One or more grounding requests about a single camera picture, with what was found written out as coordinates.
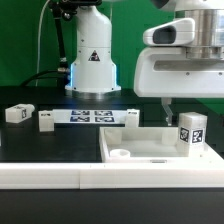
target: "small white block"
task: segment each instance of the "small white block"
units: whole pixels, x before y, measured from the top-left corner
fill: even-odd
[[[5,120],[9,123],[20,123],[31,118],[34,110],[31,104],[18,104],[5,110]]]
[[[53,111],[39,111],[39,130],[40,132],[54,131]]]
[[[139,126],[139,110],[128,109],[127,116],[125,120],[126,128],[137,128]]]

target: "white tray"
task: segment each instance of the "white tray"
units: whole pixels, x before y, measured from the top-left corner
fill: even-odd
[[[106,163],[217,163],[223,159],[206,143],[201,154],[178,148],[178,128],[100,128],[100,150]]]

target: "warning label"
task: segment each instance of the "warning label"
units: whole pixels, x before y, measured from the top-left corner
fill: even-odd
[[[99,56],[98,56],[98,54],[97,54],[96,51],[94,51],[94,52],[92,53],[92,55],[91,55],[90,58],[89,58],[89,61],[100,61],[100,58],[99,58]]]

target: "white block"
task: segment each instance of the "white block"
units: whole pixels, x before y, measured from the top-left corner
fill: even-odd
[[[137,128],[139,126],[139,110],[128,109],[125,121],[125,127],[127,128]]]
[[[182,113],[179,116],[178,151],[188,156],[200,157],[205,150],[207,116],[198,113]]]
[[[20,123],[30,117],[35,110],[31,104],[18,104],[5,110],[5,119],[9,123]]]
[[[40,132],[54,131],[53,111],[39,111],[39,130]]]

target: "black work surface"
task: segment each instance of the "black work surface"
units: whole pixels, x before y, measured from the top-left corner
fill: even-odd
[[[6,124],[5,109],[34,104],[33,117]],[[101,162],[99,126],[56,125],[55,132],[38,130],[39,110],[141,110],[141,126],[167,126],[160,99],[138,98],[130,90],[105,101],[65,97],[55,88],[0,87],[0,161]],[[223,117],[193,99],[176,99],[173,112],[208,116],[207,143],[223,153]],[[115,189],[0,191],[0,223],[77,224],[219,224],[224,220],[224,189]]]
[[[32,118],[19,124],[5,122],[5,109],[17,104],[33,104]],[[75,99],[56,88],[0,87],[1,162],[101,162],[99,127],[91,124],[55,124],[53,133],[40,133],[38,111],[53,109],[127,110],[139,109],[140,126],[167,126],[160,99],[139,98],[132,90],[103,101]],[[206,142],[223,153],[223,117],[197,100],[175,99],[174,114],[198,112],[208,116]]]

